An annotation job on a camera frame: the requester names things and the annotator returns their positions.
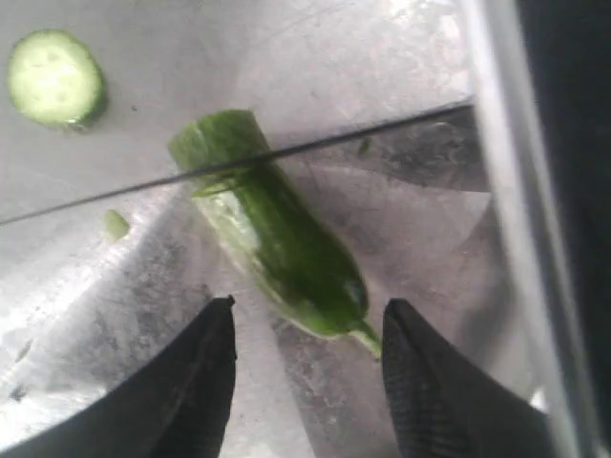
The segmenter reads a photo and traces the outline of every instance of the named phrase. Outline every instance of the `metal surface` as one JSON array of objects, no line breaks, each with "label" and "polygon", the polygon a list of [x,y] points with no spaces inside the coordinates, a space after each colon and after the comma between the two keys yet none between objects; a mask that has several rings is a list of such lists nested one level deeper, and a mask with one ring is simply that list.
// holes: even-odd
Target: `metal surface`
[{"label": "metal surface", "polygon": [[[441,0],[27,0],[6,5],[0,25],[3,60],[32,29],[72,31],[91,46],[111,97],[80,135],[28,123],[2,93],[3,216],[170,175],[168,139],[217,109],[254,109],[277,148],[469,93],[455,6]],[[490,198],[473,192],[484,189],[474,126],[462,122],[374,139],[364,158],[347,144],[284,167],[353,250],[378,328],[388,298],[408,297],[470,358],[529,395]],[[461,157],[474,187],[453,177]],[[108,208],[133,226],[116,245],[100,236]],[[182,188],[0,229],[0,447],[134,373],[209,291],[237,302],[238,381],[222,456],[396,456],[378,363],[350,340],[317,341],[270,315]]]}]

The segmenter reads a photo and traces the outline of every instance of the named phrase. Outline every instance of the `cucumber slice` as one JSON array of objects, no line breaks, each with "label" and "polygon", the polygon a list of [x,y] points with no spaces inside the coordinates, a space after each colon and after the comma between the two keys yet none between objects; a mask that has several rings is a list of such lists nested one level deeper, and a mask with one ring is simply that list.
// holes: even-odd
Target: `cucumber slice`
[{"label": "cucumber slice", "polygon": [[51,126],[82,124],[101,112],[102,73],[87,47],[64,31],[35,31],[13,48],[8,86],[26,118]]}]

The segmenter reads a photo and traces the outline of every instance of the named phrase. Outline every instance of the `cut cucumber end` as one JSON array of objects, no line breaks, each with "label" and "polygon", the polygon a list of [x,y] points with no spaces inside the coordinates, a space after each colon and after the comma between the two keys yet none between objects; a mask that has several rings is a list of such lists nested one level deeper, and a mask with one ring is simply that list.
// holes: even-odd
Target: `cut cucumber end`
[{"label": "cut cucumber end", "polygon": [[382,356],[382,342],[371,326],[361,321],[349,332],[349,334],[363,344],[377,360],[380,359]]},{"label": "cut cucumber end", "polygon": [[87,47],[65,31],[35,31],[19,40],[7,84],[19,113],[47,126],[87,126],[107,106],[100,68]]}]

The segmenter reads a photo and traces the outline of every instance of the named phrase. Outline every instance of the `cucumber stem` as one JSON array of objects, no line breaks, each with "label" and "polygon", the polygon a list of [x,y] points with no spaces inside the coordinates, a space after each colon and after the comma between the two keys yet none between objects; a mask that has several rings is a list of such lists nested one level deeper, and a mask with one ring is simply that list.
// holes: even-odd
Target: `cucumber stem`
[{"label": "cucumber stem", "polygon": [[377,360],[380,359],[380,356],[382,356],[382,342],[380,342],[380,338],[373,328],[365,321],[358,322],[349,334],[373,353]]}]

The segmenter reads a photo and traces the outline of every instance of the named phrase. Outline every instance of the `cucumber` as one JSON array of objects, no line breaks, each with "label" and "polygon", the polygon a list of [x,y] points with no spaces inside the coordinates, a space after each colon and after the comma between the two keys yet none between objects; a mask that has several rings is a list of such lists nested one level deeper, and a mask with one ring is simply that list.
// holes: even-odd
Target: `cucumber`
[{"label": "cucumber", "polygon": [[108,210],[104,214],[104,235],[114,243],[123,239],[130,232],[130,223],[117,210]]},{"label": "cucumber", "polygon": [[19,113],[44,125],[82,125],[105,106],[101,70],[87,47],[64,31],[22,38],[12,49],[7,84]]},{"label": "cucumber", "polygon": [[[269,150],[254,115],[229,110],[185,127],[169,149],[183,172]],[[379,357],[365,322],[368,294],[344,245],[317,220],[275,164],[194,179],[194,201],[221,246],[304,331],[350,334]]]}]

